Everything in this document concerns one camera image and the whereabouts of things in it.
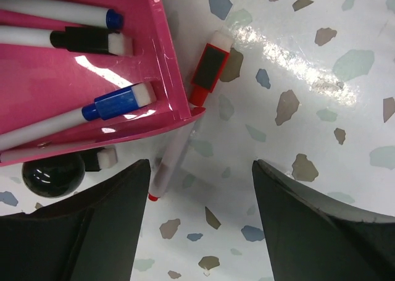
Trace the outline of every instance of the terrazzo surface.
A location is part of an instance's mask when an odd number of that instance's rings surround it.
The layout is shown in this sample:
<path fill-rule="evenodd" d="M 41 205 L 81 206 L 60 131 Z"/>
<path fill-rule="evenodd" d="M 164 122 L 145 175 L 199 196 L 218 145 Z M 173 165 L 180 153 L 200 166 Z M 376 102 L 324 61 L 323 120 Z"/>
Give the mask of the terrazzo surface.
<path fill-rule="evenodd" d="M 252 184 L 264 159 L 339 201 L 395 216 L 395 0 L 163 0 L 188 80 L 214 31 L 235 39 L 166 195 L 147 202 L 131 280 L 272 281 Z M 117 145 L 152 170 L 173 132 Z M 0 215 L 54 203 L 0 169 Z"/>

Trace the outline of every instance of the marker eraser tip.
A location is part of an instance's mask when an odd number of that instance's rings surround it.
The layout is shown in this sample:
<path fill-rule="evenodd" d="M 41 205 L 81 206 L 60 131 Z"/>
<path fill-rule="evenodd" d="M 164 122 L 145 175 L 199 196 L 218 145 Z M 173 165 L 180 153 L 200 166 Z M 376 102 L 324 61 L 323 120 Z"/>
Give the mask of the marker eraser tip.
<path fill-rule="evenodd" d="M 115 148 L 105 148 L 100 150 L 97 157 L 100 169 L 110 169 L 118 162 Z"/>
<path fill-rule="evenodd" d="M 215 47 L 220 48 L 226 52 L 230 52 L 230 49 L 234 42 L 235 41 L 232 37 L 222 34 L 219 31 L 215 31 L 210 40 L 211 45 L 214 45 Z"/>
<path fill-rule="evenodd" d="M 131 89 L 133 90 L 133 94 L 135 94 L 138 107 L 144 107 L 148 104 L 156 102 L 156 95 L 154 89 L 152 88 L 151 82 L 133 85 Z"/>
<path fill-rule="evenodd" d="M 133 39 L 122 33 L 108 35 L 109 53 L 117 56 L 133 56 Z"/>

